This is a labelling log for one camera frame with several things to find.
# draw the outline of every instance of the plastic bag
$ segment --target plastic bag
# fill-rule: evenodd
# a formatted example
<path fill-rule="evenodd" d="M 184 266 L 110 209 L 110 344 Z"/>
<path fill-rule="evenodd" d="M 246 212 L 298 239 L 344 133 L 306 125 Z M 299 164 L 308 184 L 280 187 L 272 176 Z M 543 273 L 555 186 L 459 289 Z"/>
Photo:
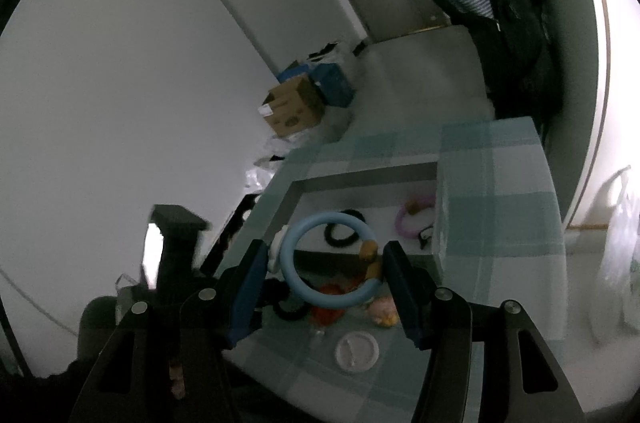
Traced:
<path fill-rule="evenodd" d="M 629 289 L 632 257 L 638 242 L 640 197 L 637 182 L 627 168 L 622 191 L 607 230 L 604 256 L 591 296 L 589 319 L 598 342 L 610 340 L 620 323 L 623 296 Z"/>
<path fill-rule="evenodd" d="M 259 157 L 270 158 L 279 156 L 285 158 L 295 148 L 317 143 L 338 142 L 351 124 L 353 114 L 344 108 L 324 108 L 322 122 L 315 127 L 289 134 L 284 138 L 271 136 L 262 147 Z"/>
<path fill-rule="evenodd" d="M 244 173 L 244 194 L 261 194 L 281 165 L 282 161 L 258 159 L 254 166 Z"/>

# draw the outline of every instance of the plaid tablecloth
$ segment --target plaid tablecloth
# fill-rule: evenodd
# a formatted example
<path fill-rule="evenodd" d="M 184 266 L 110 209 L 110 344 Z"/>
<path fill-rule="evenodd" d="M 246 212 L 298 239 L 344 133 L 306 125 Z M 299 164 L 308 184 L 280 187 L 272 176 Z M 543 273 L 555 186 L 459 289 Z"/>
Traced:
<path fill-rule="evenodd" d="M 556 193 L 529 118 L 417 126 L 292 152 L 220 271 L 238 264 L 248 243 L 264 233 L 291 181 L 436 160 L 449 210 L 444 285 L 468 301 L 497 306 L 519 300 L 559 356 L 567 307 L 564 241 Z M 354 329 L 369 331 L 380 345 L 380 359 L 366 373 L 345 373 L 335 361 L 338 339 Z M 319 342 L 307 321 L 287 323 L 267 309 L 263 329 L 227 357 L 318 419 L 392 423 L 411 421 L 429 352 L 415 349 L 401 327 L 374 327 L 361 308 L 349 310 Z M 465 421 L 478 418 L 481 378 L 481 344 L 474 344 Z"/>

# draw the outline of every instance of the black hair tie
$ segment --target black hair tie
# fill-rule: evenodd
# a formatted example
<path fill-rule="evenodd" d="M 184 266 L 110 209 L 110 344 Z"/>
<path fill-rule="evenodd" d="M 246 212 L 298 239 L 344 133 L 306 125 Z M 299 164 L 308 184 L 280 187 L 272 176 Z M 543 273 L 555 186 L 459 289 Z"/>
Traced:
<path fill-rule="evenodd" d="M 308 280 L 302 279 L 302 282 L 304 282 L 307 286 L 309 286 L 309 288 L 313 288 L 313 286 Z M 290 295 L 290 291 L 289 291 L 289 294 L 287 294 L 287 297 L 283 298 L 282 300 L 286 300 L 287 298 L 289 298 L 289 295 Z M 305 302 L 301 307 L 299 307 L 295 311 L 285 311 L 280 307 L 280 302 L 281 301 L 279 300 L 273 303 L 273 312 L 276 313 L 279 318 L 287 322 L 295 322 L 296 320 L 303 319 L 311 310 L 311 304 L 309 304 L 308 302 Z"/>
<path fill-rule="evenodd" d="M 357 217 L 363 223 L 366 223 L 366 221 L 364 220 L 364 215 L 359 213 L 357 210 L 346 209 L 342 210 L 341 213 L 352 215 L 353 217 Z M 346 237 L 344 239 L 334 239 L 334 228 L 335 223 L 329 223 L 324 228 L 324 240 L 326 241 L 326 244 L 334 248 L 344 248 L 347 246 L 351 246 L 351 244 L 355 243 L 360 238 L 357 231 L 354 231 L 349 237 Z"/>

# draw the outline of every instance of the floor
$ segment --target floor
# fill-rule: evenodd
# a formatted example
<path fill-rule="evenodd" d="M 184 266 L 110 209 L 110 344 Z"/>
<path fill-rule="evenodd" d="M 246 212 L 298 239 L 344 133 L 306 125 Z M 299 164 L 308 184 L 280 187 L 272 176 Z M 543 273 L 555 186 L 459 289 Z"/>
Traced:
<path fill-rule="evenodd" d="M 345 138 L 416 122 L 494 119 L 476 47 L 463 26 L 422 31 L 366 48 Z"/>

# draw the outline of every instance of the black object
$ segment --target black object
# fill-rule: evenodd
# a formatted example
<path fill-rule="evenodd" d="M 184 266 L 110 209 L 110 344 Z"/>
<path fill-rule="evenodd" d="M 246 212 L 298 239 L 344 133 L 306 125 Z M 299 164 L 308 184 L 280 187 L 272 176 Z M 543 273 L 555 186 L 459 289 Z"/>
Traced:
<path fill-rule="evenodd" d="M 342 210 L 341 213 L 352 215 L 353 217 L 357 217 L 363 223 L 366 223 L 366 221 L 364 220 L 364 215 L 362 215 L 357 210 L 346 209 Z M 324 227 L 324 240 L 326 244 L 328 244 L 329 246 L 333 246 L 334 248 L 344 248 L 347 246 L 351 246 L 351 244 L 355 243 L 360 238 L 357 231 L 354 231 L 349 237 L 345 237 L 344 239 L 335 239 L 334 228 L 335 223 L 329 223 Z"/>
<path fill-rule="evenodd" d="M 118 299 L 103 296 L 86 305 L 80 317 L 78 328 L 78 359 L 95 361 L 116 328 L 116 307 Z"/>
<path fill-rule="evenodd" d="M 329 42 L 326 46 L 324 46 L 320 51 L 316 51 L 315 53 L 309 53 L 307 58 L 309 60 L 314 60 L 315 58 L 321 59 L 327 53 L 331 53 L 332 50 L 338 45 L 337 42 Z"/>
<path fill-rule="evenodd" d="M 20 371 L 22 375 L 27 378 L 33 378 L 33 373 L 29 368 L 29 364 L 26 359 L 24 359 L 24 355 L 18 344 L 18 340 L 15 338 L 14 330 L 9 323 L 9 318 L 6 315 L 6 311 L 4 310 L 4 304 L 2 303 L 2 297 L 0 297 L 0 326 L 4 331 L 4 336 L 6 337 L 7 342 L 9 343 L 9 348 L 12 353 L 14 353 L 15 361 L 18 363 L 18 367 L 20 367 Z M 2 375 L 6 374 L 6 370 L 4 368 L 4 363 L 2 363 L 2 359 L 0 358 L 0 381 L 2 381 Z"/>
<path fill-rule="evenodd" d="M 561 72 L 545 1 L 491 0 L 494 18 L 461 12 L 451 0 L 434 2 L 469 30 L 496 118 L 531 116 L 544 134 L 562 108 Z"/>
<path fill-rule="evenodd" d="M 154 205 L 149 223 L 154 223 L 162 233 L 156 288 L 160 296 L 172 295 L 178 284 L 191 283 L 191 266 L 198 237 L 201 231 L 209 228 L 209 223 L 179 205 Z M 145 273 L 141 270 L 140 282 L 145 280 Z"/>
<path fill-rule="evenodd" d="M 271 161 L 274 161 L 276 158 L 277 156 L 272 157 Z M 225 256 L 225 252 L 229 249 L 233 236 L 236 235 L 236 233 L 240 231 L 240 228 L 242 228 L 242 225 L 244 225 L 244 219 L 242 216 L 247 211 L 250 212 L 254 208 L 257 198 L 258 194 L 247 194 L 242 198 L 233 215 L 231 215 L 228 223 L 226 223 L 225 227 L 222 229 L 220 237 L 211 247 L 209 254 L 200 266 L 200 271 L 204 273 L 204 275 L 211 276 L 215 273 L 220 262 L 222 262 L 222 259 Z"/>
<path fill-rule="evenodd" d="M 302 282 L 304 282 L 307 286 L 313 288 L 308 280 L 303 278 Z M 296 320 L 301 320 L 306 317 L 309 311 L 311 311 L 311 304 L 309 304 L 308 302 L 304 302 L 303 305 L 295 311 L 285 311 L 282 307 L 280 307 L 280 302 L 286 300 L 291 293 L 286 282 L 282 282 L 281 284 L 287 286 L 287 294 L 284 297 L 279 298 L 272 304 L 273 312 L 276 313 L 279 318 L 281 318 L 282 320 L 286 320 L 287 322 L 295 322 Z"/>
<path fill-rule="evenodd" d="M 286 299 L 289 296 L 289 292 L 289 284 L 286 282 L 276 278 L 267 279 L 262 284 L 260 299 L 256 307 L 264 308 L 265 306 L 273 306 L 281 300 Z"/>
<path fill-rule="evenodd" d="M 365 50 L 366 47 L 367 47 L 367 43 L 364 42 L 364 41 L 360 41 L 360 43 L 356 47 L 353 48 L 353 51 L 352 51 L 353 56 L 354 57 L 359 56 L 360 53 L 362 53 Z"/>
<path fill-rule="evenodd" d="M 383 267 L 406 336 L 431 349 L 414 422 L 463 420 L 471 343 L 484 342 L 479 423 L 584 422 L 580 404 L 524 308 L 467 303 L 412 268 L 398 241 L 383 250 Z"/>
<path fill-rule="evenodd" d="M 195 282 L 184 302 L 134 304 L 98 356 L 69 421 L 171 421 L 166 341 L 178 331 L 188 395 L 174 421 L 239 422 L 221 351 L 261 325 L 256 307 L 267 252 L 262 241 L 253 241 L 238 267 L 217 282 Z"/>

